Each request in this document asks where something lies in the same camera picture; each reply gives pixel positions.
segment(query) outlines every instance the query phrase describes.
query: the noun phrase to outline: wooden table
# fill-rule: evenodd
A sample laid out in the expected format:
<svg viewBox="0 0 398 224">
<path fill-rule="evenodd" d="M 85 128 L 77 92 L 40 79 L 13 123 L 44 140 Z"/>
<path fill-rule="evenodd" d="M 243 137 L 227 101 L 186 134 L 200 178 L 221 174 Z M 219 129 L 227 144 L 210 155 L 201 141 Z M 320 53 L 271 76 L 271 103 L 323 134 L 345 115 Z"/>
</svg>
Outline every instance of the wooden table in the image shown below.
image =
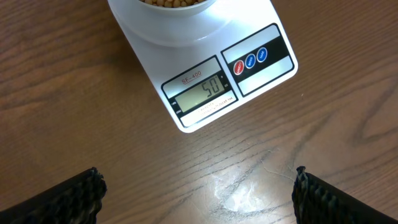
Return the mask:
<svg viewBox="0 0 398 224">
<path fill-rule="evenodd" d="M 106 1 L 1 1 L 0 210 L 95 166 L 99 223 L 292 223 L 305 165 L 398 219 L 398 1 L 274 6 L 296 76 L 184 134 Z"/>
</svg>

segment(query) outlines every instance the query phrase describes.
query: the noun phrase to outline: black ribbed object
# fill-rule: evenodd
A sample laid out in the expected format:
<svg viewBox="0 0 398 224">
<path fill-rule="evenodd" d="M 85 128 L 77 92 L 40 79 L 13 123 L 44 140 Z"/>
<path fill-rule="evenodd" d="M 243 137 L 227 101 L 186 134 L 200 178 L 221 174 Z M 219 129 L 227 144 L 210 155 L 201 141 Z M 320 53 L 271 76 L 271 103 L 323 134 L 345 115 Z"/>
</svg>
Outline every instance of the black ribbed object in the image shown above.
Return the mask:
<svg viewBox="0 0 398 224">
<path fill-rule="evenodd" d="M 297 224 L 398 224 L 312 174 L 297 168 L 292 200 Z"/>
<path fill-rule="evenodd" d="M 94 224 L 105 192 L 103 176 L 93 167 L 0 212 L 0 223 Z"/>
</svg>

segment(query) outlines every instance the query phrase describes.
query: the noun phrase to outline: digital kitchen scale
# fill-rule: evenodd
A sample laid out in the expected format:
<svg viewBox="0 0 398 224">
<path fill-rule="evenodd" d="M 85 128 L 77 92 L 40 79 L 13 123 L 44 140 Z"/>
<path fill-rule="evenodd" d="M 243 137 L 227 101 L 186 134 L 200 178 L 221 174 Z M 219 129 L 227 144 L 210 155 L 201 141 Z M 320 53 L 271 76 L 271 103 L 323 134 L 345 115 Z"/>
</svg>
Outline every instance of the digital kitchen scale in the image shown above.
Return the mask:
<svg viewBox="0 0 398 224">
<path fill-rule="evenodd" d="M 270 0 L 217 0 L 189 17 L 109 5 L 178 128 L 191 133 L 296 74 Z"/>
</svg>

